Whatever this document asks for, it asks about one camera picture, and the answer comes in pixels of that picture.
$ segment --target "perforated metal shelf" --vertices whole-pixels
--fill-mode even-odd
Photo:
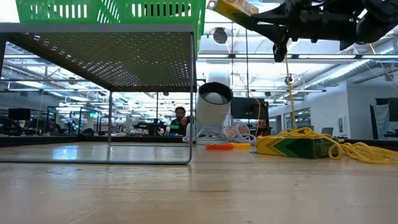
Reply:
[[[193,26],[0,24],[6,40],[111,91],[196,91]]]

